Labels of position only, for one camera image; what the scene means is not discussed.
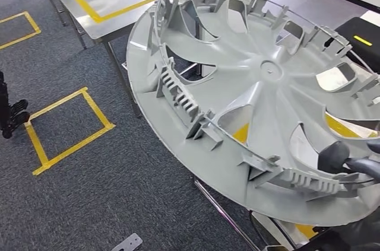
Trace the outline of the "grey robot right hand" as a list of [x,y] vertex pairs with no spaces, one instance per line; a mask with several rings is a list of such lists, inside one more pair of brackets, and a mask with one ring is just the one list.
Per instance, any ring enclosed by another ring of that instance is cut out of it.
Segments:
[[[369,157],[354,158],[350,149],[341,141],[336,141],[318,155],[318,169],[352,176],[360,173],[369,176],[360,184],[369,183],[379,190],[379,161]],[[335,227],[314,227],[317,234],[297,250],[379,250],[379,203],[375,211],[361,220]]]

